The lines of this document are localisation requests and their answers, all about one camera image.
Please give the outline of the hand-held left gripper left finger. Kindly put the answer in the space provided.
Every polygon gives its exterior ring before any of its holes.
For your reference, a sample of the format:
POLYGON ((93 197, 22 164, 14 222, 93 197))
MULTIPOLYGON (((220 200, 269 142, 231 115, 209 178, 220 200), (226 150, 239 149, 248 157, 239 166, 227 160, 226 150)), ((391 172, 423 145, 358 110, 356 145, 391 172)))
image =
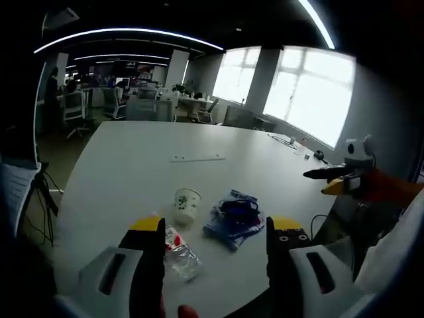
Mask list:
POLYGON ((163 218, 138 220, 117 247, 106 248, 78 274, 68 295, 55 297, 63 317, 161 317, 165 274, 163 218))

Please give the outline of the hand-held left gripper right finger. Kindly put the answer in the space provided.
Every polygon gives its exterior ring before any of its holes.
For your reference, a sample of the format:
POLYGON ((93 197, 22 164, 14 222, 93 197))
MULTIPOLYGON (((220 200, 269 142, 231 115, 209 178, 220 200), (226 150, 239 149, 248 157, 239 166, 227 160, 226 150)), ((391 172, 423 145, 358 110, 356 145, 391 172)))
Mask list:
POLYGON ((372 297, 328 248, 313 246, 293 219, 267 217, 266 250, 273 317, 361 317, 372 297))

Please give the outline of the person's right hand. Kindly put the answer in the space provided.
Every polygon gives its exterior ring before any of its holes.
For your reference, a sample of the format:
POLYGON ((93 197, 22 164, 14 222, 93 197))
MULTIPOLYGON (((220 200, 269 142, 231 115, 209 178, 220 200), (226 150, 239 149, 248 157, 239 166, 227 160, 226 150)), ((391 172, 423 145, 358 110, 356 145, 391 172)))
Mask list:
POLYGON ((373 169, 361 176, 357 198, 407 207, 423 191, 423 184, 410 183, 373 169))

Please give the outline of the person's left hand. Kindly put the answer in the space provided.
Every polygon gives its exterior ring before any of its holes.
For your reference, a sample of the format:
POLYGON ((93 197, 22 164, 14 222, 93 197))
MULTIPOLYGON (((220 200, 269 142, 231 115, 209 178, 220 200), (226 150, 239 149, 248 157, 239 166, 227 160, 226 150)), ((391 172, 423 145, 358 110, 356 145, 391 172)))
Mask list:
MULTIPOLYGON (((160 298, 160 317, 166 318, 166 309, 163 297, 160 298)), ((199 315, 194 308, 188 305, 180 305, 178 307, 178 318, 199 318, 199 315)))

